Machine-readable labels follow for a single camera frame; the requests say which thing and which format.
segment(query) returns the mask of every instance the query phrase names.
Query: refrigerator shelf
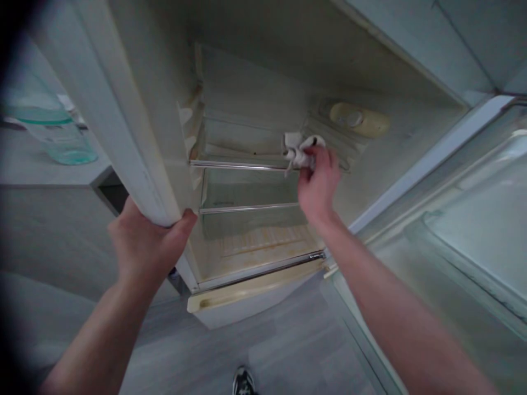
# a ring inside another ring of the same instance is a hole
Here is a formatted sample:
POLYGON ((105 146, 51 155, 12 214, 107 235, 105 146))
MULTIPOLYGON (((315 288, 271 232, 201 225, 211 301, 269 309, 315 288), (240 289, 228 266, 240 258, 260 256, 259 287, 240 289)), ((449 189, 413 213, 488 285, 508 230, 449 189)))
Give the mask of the refrigerator shelf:
MULTIPOLYGON (((309 118, 301 128, 305 137, 320 134, 339 158, 343 173, 349 173, 366 145, 335 138, 328 133, 329 127, 309 118)), ((266 125, 255 120, 230 120, 205 117, 198 139, 189 155, 192 167, 223 168, 238 170, 287 170, 289 162, 283 157, 285 132, 298 130, 283 125, 266 125)))
POLYGON ((199 213, 202 215, 298 206, 298 173, 207 168, 199 213))

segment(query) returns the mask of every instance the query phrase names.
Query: bottom shelf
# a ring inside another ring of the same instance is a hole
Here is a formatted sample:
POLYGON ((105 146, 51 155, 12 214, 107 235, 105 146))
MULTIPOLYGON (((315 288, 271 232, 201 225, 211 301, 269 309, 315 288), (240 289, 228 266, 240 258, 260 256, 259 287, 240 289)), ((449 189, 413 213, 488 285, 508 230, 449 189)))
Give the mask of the bottom shelf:
POLYGON ((290 264, 321 249, 298 207, 201 216, 209 258, 201 262, 200 289, 290 264))

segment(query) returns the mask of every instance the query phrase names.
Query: shoe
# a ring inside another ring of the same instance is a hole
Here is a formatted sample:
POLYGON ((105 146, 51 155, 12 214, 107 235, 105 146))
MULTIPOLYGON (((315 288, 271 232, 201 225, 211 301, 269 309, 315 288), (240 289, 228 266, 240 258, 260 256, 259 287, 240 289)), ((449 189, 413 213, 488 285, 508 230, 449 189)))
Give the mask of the shoe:
POLYGON ((254 387, 254 379, 245 366, 240 366, 234 373, 232 395, 258 395, 254 387))

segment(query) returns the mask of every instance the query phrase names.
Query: cloth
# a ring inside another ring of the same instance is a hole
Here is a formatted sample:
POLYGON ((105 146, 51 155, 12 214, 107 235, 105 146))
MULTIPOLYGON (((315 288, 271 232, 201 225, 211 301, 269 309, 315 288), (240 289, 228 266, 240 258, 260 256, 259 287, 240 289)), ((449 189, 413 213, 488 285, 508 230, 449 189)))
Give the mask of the cloth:
POLYGON ((312 170, 315 169, 315 158, 304 152, 306 148, 314 145, 325 147, 326 142, 318 135, 309 136, 304 140, 300 132, 284 133, 284 158, 289 161, 285 176, 294 168, 309 167, 312 170))

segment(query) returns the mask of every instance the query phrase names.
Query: glass shelf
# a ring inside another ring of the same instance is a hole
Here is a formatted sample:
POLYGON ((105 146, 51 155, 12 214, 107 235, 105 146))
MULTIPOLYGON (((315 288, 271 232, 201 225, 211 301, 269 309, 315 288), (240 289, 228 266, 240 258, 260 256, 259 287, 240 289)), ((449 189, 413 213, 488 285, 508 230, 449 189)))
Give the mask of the glass shelf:
POLYGON ((298 173, 208 168, 200 214, 295 207, 298 173))

